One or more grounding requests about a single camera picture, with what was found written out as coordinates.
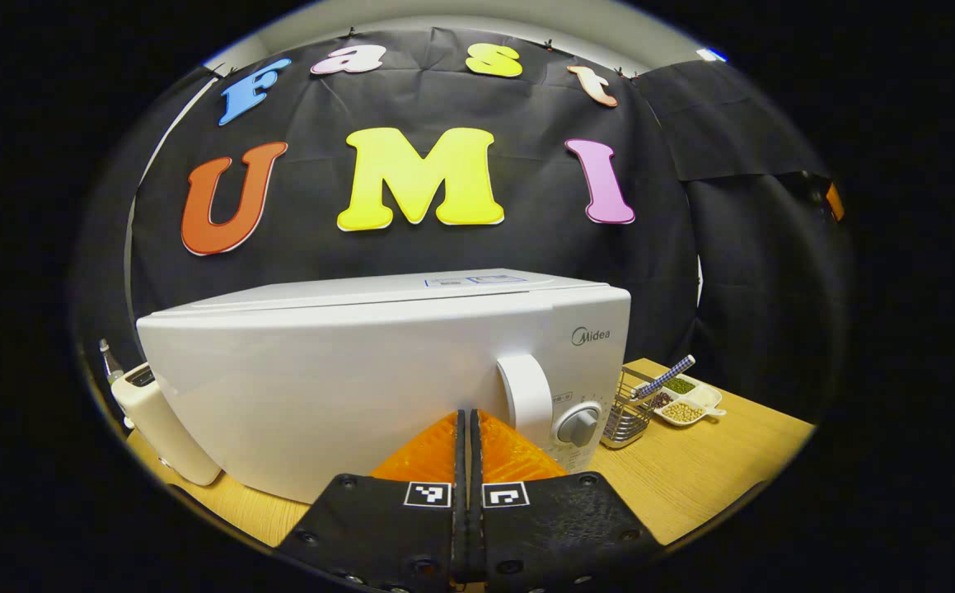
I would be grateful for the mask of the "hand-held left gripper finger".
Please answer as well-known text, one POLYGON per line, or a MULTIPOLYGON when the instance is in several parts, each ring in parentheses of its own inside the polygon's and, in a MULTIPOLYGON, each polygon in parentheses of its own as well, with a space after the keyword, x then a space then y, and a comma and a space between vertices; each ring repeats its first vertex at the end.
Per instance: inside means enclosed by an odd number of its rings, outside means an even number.
POLYGON ((447 415, 446 480, 331 478, 276 548, 352 593, 452 593, 466 548, 466 413, 447 415))
POLYGON ((485 593, 623 593, 664 545, 598 472, 489 482, 491 422, 471 410, 467 582, 485 593))

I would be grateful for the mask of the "white microwave oven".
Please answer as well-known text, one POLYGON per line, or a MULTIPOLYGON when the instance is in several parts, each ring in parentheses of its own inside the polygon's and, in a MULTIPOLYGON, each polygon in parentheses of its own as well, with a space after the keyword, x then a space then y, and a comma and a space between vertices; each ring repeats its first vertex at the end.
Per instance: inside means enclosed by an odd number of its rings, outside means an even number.
POLYGON ((143 316, 173 413, 245 487, 314 502, 457 410, 589 465, 623 369, 631 296, 491 268, 288 282, 143 316))

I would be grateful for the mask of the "divided white bean dish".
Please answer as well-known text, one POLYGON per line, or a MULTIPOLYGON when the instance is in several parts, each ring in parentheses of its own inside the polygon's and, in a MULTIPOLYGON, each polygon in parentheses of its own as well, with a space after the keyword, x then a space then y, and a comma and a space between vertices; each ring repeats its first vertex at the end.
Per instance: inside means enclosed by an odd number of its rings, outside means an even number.
POLYGON ((676 376, 669 380, 652 400, 652 413, 673 427, 690 427, 702 419, 724 417, 720 409, 723 395, 704 382, 690 376, 676 376))

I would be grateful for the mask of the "black backdrop cloth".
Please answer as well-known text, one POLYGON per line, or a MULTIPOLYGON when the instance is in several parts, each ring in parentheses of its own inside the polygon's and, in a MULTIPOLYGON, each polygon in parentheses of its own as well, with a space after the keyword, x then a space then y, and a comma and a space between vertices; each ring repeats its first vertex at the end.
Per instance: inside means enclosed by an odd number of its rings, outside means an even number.
POLYGON ((672 364, 813 422, 849 356, 853 256, 831 172, 779 106, 722 61, 631 79, 594 65, 618 106, 568 71, 582 58, 487 31, 368 31, 224 77, 190 74, 111 159, 82 223, 68 326, 100 374, 129 365, 137 318, 251 287, 515 268, 631 293, 625 357, 672 364), (352 133, 402 132, 425 155, 451 128, 492 135, 506 217, 450 226, 446 185, 409 222, 344 231, 352 133))

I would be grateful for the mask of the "white toaster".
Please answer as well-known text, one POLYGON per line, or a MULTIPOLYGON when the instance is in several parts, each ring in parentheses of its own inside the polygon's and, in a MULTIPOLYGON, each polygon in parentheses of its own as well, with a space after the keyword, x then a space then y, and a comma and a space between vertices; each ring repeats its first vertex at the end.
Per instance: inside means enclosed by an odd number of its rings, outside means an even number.
POLYGON ((124 416, 168 468, 200 487, 217 479, 220 466, 184 428, 147 363, 113 379, 110 387, 124 416))

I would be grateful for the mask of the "green drink bottle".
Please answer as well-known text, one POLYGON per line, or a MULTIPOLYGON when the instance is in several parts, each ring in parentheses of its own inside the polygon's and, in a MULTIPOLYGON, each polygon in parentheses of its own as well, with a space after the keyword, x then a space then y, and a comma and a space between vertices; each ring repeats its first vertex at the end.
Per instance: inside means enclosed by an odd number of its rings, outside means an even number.
POLYGON ((101 360, 103 361, 105 380, 108 384, 115 383, 116 380, 124 375, 122 364, 113 356, 107 340, 101 339, 98 341, 98 352, 100 352, 101 360))

